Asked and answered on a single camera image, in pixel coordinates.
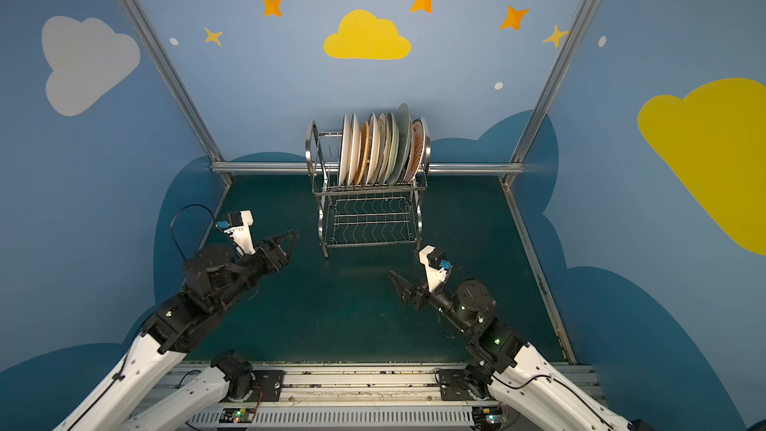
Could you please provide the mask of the chrome wire dish rack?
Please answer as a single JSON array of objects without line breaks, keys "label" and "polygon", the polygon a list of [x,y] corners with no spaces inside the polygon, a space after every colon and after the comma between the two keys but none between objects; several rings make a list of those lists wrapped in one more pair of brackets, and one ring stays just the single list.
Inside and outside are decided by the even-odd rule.
[{"label": "chrome wire dish rack", "polygon": [[333,249],[413,245],[421,249],[422,207],[428,188],[430,151],[414,180],[405,185],[341,186],[339,163],[325,160],[324,143],[340,132],[321,132],[311,122],[305,161],[318,211],[318,243],[325,259]]}]

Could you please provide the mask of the white plate black cloud line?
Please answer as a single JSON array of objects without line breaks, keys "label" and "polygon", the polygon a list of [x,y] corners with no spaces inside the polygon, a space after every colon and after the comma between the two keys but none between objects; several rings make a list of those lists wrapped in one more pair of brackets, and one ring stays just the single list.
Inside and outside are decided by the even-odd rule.
[{"label": "white plate black cloud line", "polygon": [[356,181],[356,174],[359,169],[361,148],[361,131],[359,120],[356,114],[352,117],[351,123],[351,150],[349,155],[349,171],[347,176],[347,185],[353,186]]}]

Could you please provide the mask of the white plate dark lettered rim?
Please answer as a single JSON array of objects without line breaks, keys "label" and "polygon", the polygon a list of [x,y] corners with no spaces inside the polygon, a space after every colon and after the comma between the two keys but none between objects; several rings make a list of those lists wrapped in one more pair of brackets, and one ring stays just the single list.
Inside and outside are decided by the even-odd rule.
[{"label": "white plate dark lettered rim", "polygon": [[349,172],[349,161],[352,142],[352,124],[348,115],[343,118],[342,141],[339,159],[338,185],[345,186]]}]

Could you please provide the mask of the orange sunburst plate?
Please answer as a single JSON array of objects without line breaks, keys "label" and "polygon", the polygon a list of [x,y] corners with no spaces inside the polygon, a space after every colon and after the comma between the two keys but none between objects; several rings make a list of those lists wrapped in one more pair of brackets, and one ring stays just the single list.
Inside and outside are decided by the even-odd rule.
[{"label": "orange sunburst plate", "polygon": [[418,173],[425,152],[425,136],[426,125],[424,121],[421,118],[414,120],[412,123],[410,157],[402,179],[403,184],[413,182]]},{"label": "orange sunburst plate", "polygon": [[368,125],[370,131],[370,147],[368,153],[367,171],[365,175],[365,184],[372,185],[374,182],[374,174],[377,169],[381,144],[380,126],[378,123],[378,118],[374,114],[371,115],[368,121]]}]

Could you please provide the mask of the yellow woven round plate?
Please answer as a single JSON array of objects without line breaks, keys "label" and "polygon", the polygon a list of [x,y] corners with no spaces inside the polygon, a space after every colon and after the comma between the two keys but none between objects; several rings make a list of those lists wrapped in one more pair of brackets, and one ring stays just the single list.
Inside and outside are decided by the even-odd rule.
[{"label": "yellow woven round plate", "polygon": [[361,186],[364,177],[366,174],[366,169],[368,167],[369,163],[369,148],[371,146],[371,126],[370,122],[367,121],[361,129],[360,132],[360,150],[359,150],[359,160],[358,160],[358,167],[354,176],[354,182],[353,185],[355,186]]}]

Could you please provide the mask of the pale green flower plate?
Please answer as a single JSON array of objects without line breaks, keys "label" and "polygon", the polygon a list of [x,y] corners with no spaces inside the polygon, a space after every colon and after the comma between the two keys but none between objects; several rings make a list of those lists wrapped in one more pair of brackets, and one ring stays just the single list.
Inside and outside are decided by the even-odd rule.
[{"label": "pale green flower plate", "polygon": [[394,167],[396,164],[396,156],[398,152],[398,146],[399,146],[399,129],[396,122],[395,115],[393,113],[389,114],[389,142],[388,142],[388,152],[387,152],[387,159],[386,159],[386,169],[385,173],[381,176],[381,181],[383,184],[388,184],[390,181],[390,177],[394,171]]}]

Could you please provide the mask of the cream floral plate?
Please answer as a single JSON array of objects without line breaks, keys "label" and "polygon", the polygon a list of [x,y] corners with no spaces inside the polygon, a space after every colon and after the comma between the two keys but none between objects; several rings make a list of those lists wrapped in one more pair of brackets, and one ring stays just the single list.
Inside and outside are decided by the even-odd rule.
[{"label": "cream floral plate", "polygon": [[380,144],[375,184],[381,185],[384,181],[383,175],[387,170],[387,161],[389,156],[388,148],[390,142],[390,125],[389,115],[387,113],[382,113],[379,116],[378,129],[380,132]]}]

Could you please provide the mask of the large pale green plate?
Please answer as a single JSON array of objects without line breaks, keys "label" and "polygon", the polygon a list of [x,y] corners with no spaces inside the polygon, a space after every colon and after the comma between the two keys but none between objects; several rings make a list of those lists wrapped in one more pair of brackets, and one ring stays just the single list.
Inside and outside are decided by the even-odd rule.
[{"label": "large pale green plate", "polygon": [[409,157],[409,147],[411,144],[410,135],[412,133],[412,126],[409,107],[406,103],[403,103],[399,106],[397,112],[394,115],[394,118],[398,127],[398,145],[396,160],[392,162],[394,168],[388,177],[388,183],[390,185],[395,185],[399,182],[399,177],[402,174],[404,163]]}]

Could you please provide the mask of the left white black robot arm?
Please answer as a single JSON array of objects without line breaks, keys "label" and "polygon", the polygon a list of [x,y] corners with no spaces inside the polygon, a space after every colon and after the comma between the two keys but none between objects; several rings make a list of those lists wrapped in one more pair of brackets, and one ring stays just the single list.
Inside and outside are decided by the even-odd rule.
[{"label": "left white black robot arm", "polygon": [[176,430],[223,399],[251,397],[259,389],[253,367],[226,351],[171,395],[140,414],[134,412],[260,279],[289,264],[297,238],[294,229],[267,237],[244,255],[222,243],[200,249],[184,264],[181,290],[143,322],[124,356],[58,429]]}]

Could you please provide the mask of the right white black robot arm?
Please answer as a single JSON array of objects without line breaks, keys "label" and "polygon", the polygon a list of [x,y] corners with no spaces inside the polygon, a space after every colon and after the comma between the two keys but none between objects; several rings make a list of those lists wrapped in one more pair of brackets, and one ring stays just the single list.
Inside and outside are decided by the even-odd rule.
[{"label": "right white black robot arm", "polygon": [[451,291],[415,285],[391,271],[389,277],[404,303],[430,304],[460,333],[475,363],[465,370],[467,383],[520,412],[543,430],[650,430],[642,419],[628,420],[590,397],[566,378],[530,341],[496,315],[488,289],[467,279]]}]

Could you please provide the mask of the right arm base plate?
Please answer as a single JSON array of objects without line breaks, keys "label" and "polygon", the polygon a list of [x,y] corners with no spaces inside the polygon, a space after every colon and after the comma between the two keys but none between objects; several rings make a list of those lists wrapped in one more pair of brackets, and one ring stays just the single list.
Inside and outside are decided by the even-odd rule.
[{"label": "right arm base plate", "polygon": [[493,401],[491,383],[498,383],[485,367],[468,365],[461,369],[438,368],[435,379],[443,401]]}]

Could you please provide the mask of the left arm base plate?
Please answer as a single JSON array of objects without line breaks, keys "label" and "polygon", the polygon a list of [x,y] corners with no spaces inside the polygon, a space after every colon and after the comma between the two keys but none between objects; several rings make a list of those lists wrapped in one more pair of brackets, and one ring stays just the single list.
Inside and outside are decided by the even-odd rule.
[{"label": "left arm base plate", "polygon": [[227,393],[229,402],[277,402],[285,377],[283,370],[254,370],[237,377]]}]

